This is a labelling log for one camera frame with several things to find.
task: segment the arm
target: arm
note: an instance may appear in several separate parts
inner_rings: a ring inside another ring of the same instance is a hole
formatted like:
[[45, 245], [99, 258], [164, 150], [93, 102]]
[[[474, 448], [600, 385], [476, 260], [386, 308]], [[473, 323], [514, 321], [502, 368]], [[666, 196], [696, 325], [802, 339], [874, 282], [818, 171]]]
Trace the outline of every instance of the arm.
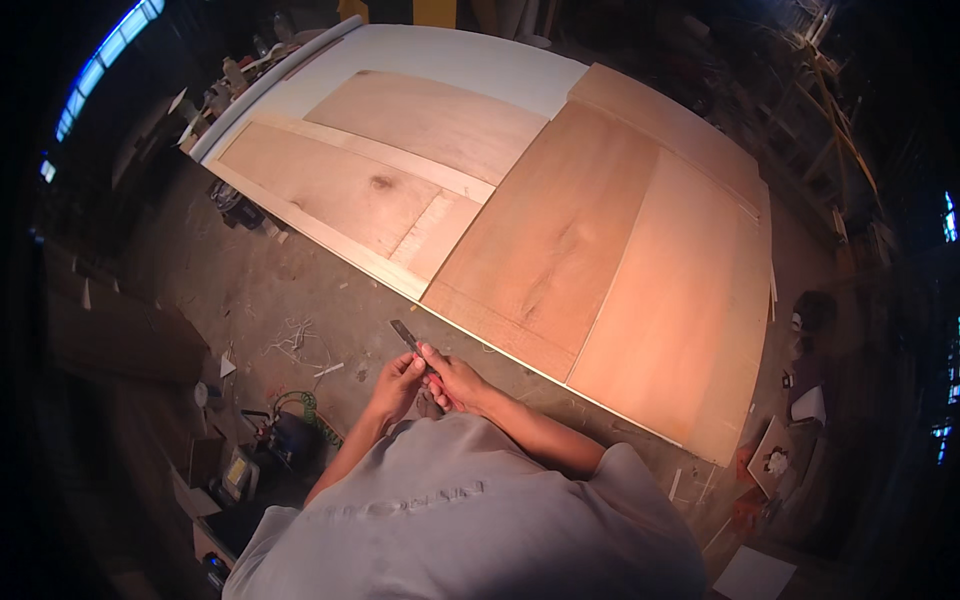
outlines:
[[424, 368], [423, 360], [410, 352], [387, 363], [376, 380], [367, 408], [350, 429], [330, 466], [313, 485], [303, 501], [304, 507], [317, 494], [346, 477], [386, 434], [387, 428], [403, 418], [420, 388]]
[[490, 420], [532, 458], [571, 479], [589, 479], [600, 464], [605, 452], [602, 445], [497, 390], [456, 356], [443, 356], [429, 344], [420, 350], [456, 398], [451, 400], [446, 390], [429, 383], [431, 394], [445, 410], [466, 411]]

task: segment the person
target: person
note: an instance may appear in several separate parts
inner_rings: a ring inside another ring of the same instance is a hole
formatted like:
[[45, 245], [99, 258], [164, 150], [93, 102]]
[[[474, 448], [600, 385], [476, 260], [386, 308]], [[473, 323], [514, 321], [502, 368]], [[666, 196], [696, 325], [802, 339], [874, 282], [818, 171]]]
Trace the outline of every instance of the person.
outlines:
[[[303, 510], [267, 509], [224, 598], [703, 597], [699, 548], [629, 445], [420, 350], [383, 369]], [[421, 386], [445, 414], [401, 421]]]

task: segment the concrete floor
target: concrete floor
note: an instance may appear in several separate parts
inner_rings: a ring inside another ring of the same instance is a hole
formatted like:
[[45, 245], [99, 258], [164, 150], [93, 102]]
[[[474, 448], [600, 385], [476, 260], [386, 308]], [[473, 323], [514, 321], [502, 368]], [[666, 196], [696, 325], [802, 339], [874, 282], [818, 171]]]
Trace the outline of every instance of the concrete floor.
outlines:
[[[282, 392], [313, 390], [320, 412], [346, 433], [384, 362], [405, 350], [388, 325], [391, 319], [402, 319], [416, 336], [467, 360], [493, 385], [544, 414], [601, 444], [630, 444], [664, 493], [670, 492], [679, 471], [674, 504], [707, 549], [710, 580], [719, 575], [744, 538], [724, 528], [732, 503], [751, 487], [736, 481], [734, 468], [697, 459], [484, 348], [295, 232], [281, 245], [262, 228], [227, 228], [204, 193], [214, 177], [186, 157], [181, 162], [159, 208], [144, 216], [132, 237], [121, 287], [178, 307], [215, 356], [232, 343], [238, 369], [225, 380], [225, 396], [236, 406], [262, 410]], [[790, 364], [794, 301], [804, 290], [835, 277], [832, 256], [776, 199], [772, 211], [779, 303], [776, 320], [767, 328], [755, 406], [742, 440], [758, 436], [771, 416], [784, 414], [786, 391], [780, 376]], [[306, 338], [302, 361], [344, 363], [320, 380], [313, 377], [318, 369], [269, 348], [293, 335], [287, 320], [308, 319], [317, 337]], [[244, 435], [231, 417], [234, 412], [228, 410], [226, 418], [233, 431], [225, 433], [231, 437]]]

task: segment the workbench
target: workbench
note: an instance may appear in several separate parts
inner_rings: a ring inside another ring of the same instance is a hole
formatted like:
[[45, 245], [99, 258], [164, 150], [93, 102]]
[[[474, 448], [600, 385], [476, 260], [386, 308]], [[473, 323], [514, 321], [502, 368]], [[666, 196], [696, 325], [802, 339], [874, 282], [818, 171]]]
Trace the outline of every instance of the workbench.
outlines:
[[349, 19], [190, 154], [481, 342], [720, 466], [766, 332], [756, 162], [658, 92], [498, 37]]

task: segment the hand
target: hand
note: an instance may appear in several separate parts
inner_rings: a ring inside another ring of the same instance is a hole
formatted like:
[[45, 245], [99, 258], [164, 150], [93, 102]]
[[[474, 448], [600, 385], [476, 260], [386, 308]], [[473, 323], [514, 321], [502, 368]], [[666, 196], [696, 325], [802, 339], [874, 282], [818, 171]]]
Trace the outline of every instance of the hand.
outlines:
[[436, 370], [449, 392], [448, 396], [439, 385], [424, 377], [423, 383], [437, 404], [445, 411], [458, 410], [485, 417], [489, 404], [501, 395], [500, 391], [456, 356], [443, 356], [429, 344], [418, 342], [418, 346], [427, 364]]
[[386, 425], [403, 419], [420, 389], [425, 369], [423, 359], [412, 352], [387, 363], [376, 380], [366, 412], [384, 419]]

